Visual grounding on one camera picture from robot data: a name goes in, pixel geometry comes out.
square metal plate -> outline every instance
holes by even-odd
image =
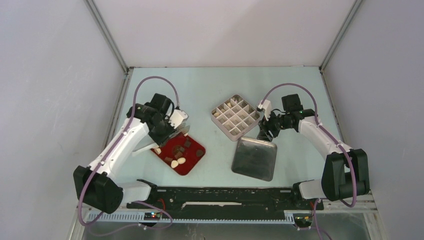
[[[237,142],[231,170],[236,174],[270,182],[276,165],[277,145],[241,137]]]

brown chocolate piece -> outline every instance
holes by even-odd
[[[192,142],[189,140],[186,140],[184,143],[184,147],[189,148],[192,145]]]
[[[200,149],[196,151],[196,157],[198,157],[198,158],[203,156],[203,154],[205,154],[205,153]]]
[[[174,147],[172,148],[172,154],[173,154],[173,155],[175,155],[175,154],[177,154],[178,152],[181,152],[180,148],[182,148],[182,146],[180,146],[180,145],[176,145],[176,146],[174,146]]]
[[[176,154],[175,154],[175,159],[179,159],[179,158],[181,158],[183,156],[183,153],[182,152],[177,152]]]

metal frame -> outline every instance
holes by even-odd
[[[326,67],[328,66],[331,58],[333,57],[337,47],[339,46],[340,42],[342,41],[343,37],[345,36],[346,32],[348,31],[349,26],[352,23],[352,20],[356,16],[361,4],[364,2],[364,0],[356,0],[352,8],[350,9],[349,13],[347,14],[346,18],[344,19],[343,24],[341,25],[340,30],[338,31],[334,41],[331,44],[330,49],[328,50],[327,54],[324,57],[324,60],[321,63],[321,66],[319,67],[321,72],[324,72]]]
[[[378,212],[364,213],[363,217],[371,240],[387,240],[385,228]]]
[[[82,207],[82,215],[84,216],[84,220],[86,221],[89,215],[91,208],[87,206]],[[85,227],[80,224],[78,221],[78,208],[75,209],[75,213],[73,214],[72,224],[69,228],[69,232],[67,234],[66,240],[81,240],[83,239],[83,234]]]
[[[110,120],[109,128],[107,130],[106,139],[104,141],[104,147],[108,145],[112,141],[115,136],[115,131],[117,129],[117,124],[119,121],[120,112],[122,107],[124,106],[124,100],[127,96],[128,86],[130,85],[131,77],[133,76],[134,68],[130,67],[129,71],[125,74],[122,85],[120,86],[119,95],[116,99],[115,107],[113,108],[112,118]]]
[[[87,5],[88,10],[91,12],[91,15],[93,16],[98,28],[101,31],[101,34],[103,35],[104,39],[106,40],[107,45],[109,45],[110,50],[112,51],[113,55],[115,56],[116,60],[118,61],[120,67],[122,68],[124,73],[128,72],[128,66],[124,61],[124,58],[122,57],[121,52],[118,49],[118,46],[114,40],[114,38],[111,35],[111,32],[108,29],[108,26],[105,23],[105,20],[103,19],[102,15],[100,14],[100,11],[94,2],[94,0],[84,0],[85,4]]]
[[[340,140],[348,144],[348,142],[346,142],[345,135],[343,134],[342,127],[340,126],[339,115],[337,113],[336,106],[333,104],[333,97],[330,93],[329,86],[327,85],[326,78],[323,72],[321,72],[321,79],[322,79],[322,83],[324,84],[325,92],[327,93],[328,102],[330,103],[335,125],[337,126],[337,131],[338,131],[338,134],[340,135]]]

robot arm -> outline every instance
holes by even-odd
[[[339,139],[335,143],[320,127],[320,119],[317,118],[316,121],[315,112],[312,109],[303,109],[297,94],[284,96],[282,104],[285,112],[279,115],[271,111],[268,100],[258,105],[258,111],[264,110],[265,115],[259,122],[257,139],[271,142],[278,137],[280,130],[294,129],[305,136],[325,159],[322,179],[295,183],[293,189],[303,199],[327,198],[336,201],[352,197],[352,178],[349,172],[345,173],[347,159],[340,148],[342,146],[352,158],[354,169],[351,171],[354,171],[356,177],[357,195],[367,194],[370,190],[367,154],[362,149],[352,149]]]
[[[99,163],[100,167],[85,192],[84,203],[111,214],[121,204],[144,201],[148,198],[150,184],[145,181],[134,181],[118,185],[117,173],[142,139],[151,138],[154,141],[142,149],[145,151],[162,147],[169,139],[185,129],[185,122],[189,116],[184,111],[172,107],[171,115],[168,117],[167,111],[171,104],[169,98],[156,93],[150,102],[135,105],[134,117],[125,129],[130,121],[132,107],[129,109],[123,126],[103,152],[88,167],[78,166],[75,169],[73,178],[78,198],[88,176]],[[112,149],[110,154],[103,159],[110,149]]]

purple cable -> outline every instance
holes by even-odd
[[[329,132],[327,131],[327,129],[325,129],[322,125],[320,125],[320,121],[318,121],[318,107],[317,107],[317,102],[315,101],[314,96],[312,95],[312,93],[307,90],[305,87],[296,84],[296,83],[282,83],[279,84],[275,87],[273,87],[271,90],[269,90],[269,92],[265,95],[265,97],[262,99],[262,101],[260,102],[260,104],[263,104],[265,102],[265,100],[268,98],[268,96],[271,94],[272,91],[274,91],[275,89],[282,87],[282,86],[295,86],[298,88],[303,89],[305,92],[307,92],[307,94],[310,96],[310,98],[312,99],[313,102],[313,107],[315,108],[315,123],[317,126],[319,126],[319,129],[321,129],[333,142],[334,144],[336,144],[336,147],[339,148],[344,156],[347,159],[347,164],[349,165],[349,169],[350,169],[350,176],[352,178],[352,188],[353,188],[353,196],[352,196],[352,203],[348,204],[345,200],[341,199],[340,201],[342,203],[344,203],[346,206],[353,208],[357,202],[357,180],[355,177],[355,171],[354,171],[354,166],[352,164],[352,159],[351,157],[349,157],[348,153],[346,152],[345,148],[342,147],[341,145],[339,145],[339,141],[337,141],[337,139]]]
[[[321,236],[321,233],[320,233],[320,227],[318,227],[318,220],[317,220],[317,205],[318,205],[318,202],[319,201],[320,201],[319,198],[317,198],[315,200],[315,203],[313,204],[313,212],[312,212],[312,214],[313,214],[313,221],[315,222],[316,232],[318,233],[319,239],[320,240],[323,240],[323,237]]]
[[[137,85],[137,87],[135,88],[135,92],[134,92],[134,97],[132,99],[132,109],[131,109],[131,116],[129,117],[128,123],[126,124],[126,126],[124,127],[122,133],[118,136],[118,138],[116,139],[116,141],[112,144],[112,146],[107,150],[106,154],[101,158],[101,160],[98,162],[97,166],[92,170],[91,174],[88,176],[87,181],[85,182],[84,186],[82,187],[82,191],[81,194],[79,196],[79,200],[78,200],[78,221],[81,225],[83,225],[84,227],[89,227],[92,224],[94,224],[103,214],[103,212],[101,212],[99,215],[97,215],[97,217],[95,217],[95,219],[91,222],[84,222],[83,219],[83,199],[84,196],[86,195],[86,191],[87,188],[89,187],[90,182],[92,181],[94,175],[96,174],[97,170],[99,170],[99,168],[101,167],[101,162],[104,162],[105,159],[111,154],[111,152],[115,149],[115,147],[118,145],[118,143],[120,142],[120,140],[124,137],[124,132],[126,132],[129,128],[130,125],[133,121],[134,118],[134,114],[136,112],[136,99],[137,99],[137,92],[139,91],[140,86],[147,80],[149,79],[161,79],[165,82],[167,82],[169,85],[171,85],[174,93],[175,93],[175,98],[176,98],[176,106],[179,107],[180,106],[180,98],[178,97],[178,93],[176,88],[174,87],[174,85],[166,78],[161,77],[161,76],[149,76],[144,78],[143,80],[141,80],[141,82]]]
[[[327,238],[328,238],[328,239],[333,240],[333,239],[331,238],[330,234],[329,234],[326,230],[322,230],[322,229],[320,229],[320,231],[321,231],[322,233],[324,233],[324,234],[327,236]]]
[[[91,227],[89,227],[88,228],[88,232],[91,234],[91,235],[93,235],[93,236],[96,236],[96,237],[105,237],[105,236],[109,236],[109,235],[112,235],[112,234],[115,234],[115,233],[117,233],[117,232],[119,232],[119,231],[121,231],[121,230],[124,230],[124,229],[127,229],[127,228],[131,228],[131,227],[138,227],[138,226],[144,226],[145,228],[148,228],[148,229],[153,229],[153,230],[161,230],[161,229],[166,229],[166,228],[169,228],[172,224],[173,224],[173,222],[174,222],[174,219],[171,217],[171,215],[169,214],[169,213],[167,213],[166,211],[164,211],[164,210],[162,210],[162,209],[160,209],[160,208],[157,208],[157,207],[155,207],[155,206],[153,206],[153,205],[150,205],[150,204],[148,204],[148,203],[145,203],[145,202],[143,202],[143,201],[134,201],[134,203],[138,203],[138,204],[142,204],[142,205],[144,205],[144,206],[146,206],[146,207],[149,207],[149,208],[151,208],[151,209],[154,209],[154,210],[158,210],[158,211],[160,211],[161,213],[164,213],[168,218],[169,218],[169,220],[170,220],[170,223],[168,224],[168,225],[166,225],[166,226],[161,226],[161,227],[151,227],[151,226],[146,226],[146,225],[143,225],[143,224],[138,224],[138,223],[133,223],[133,224],[128,224],[128,225],[125,225],[125,226],[123,226],[123,227],[120,227],[120,228],[118,228],[118,229],[115,229],[115,230],[113,230],[113,231],[110,231],[110,232],[108,232],[108,233],[95,233],[95,232],[92,232],[92,229],[91,229]]]

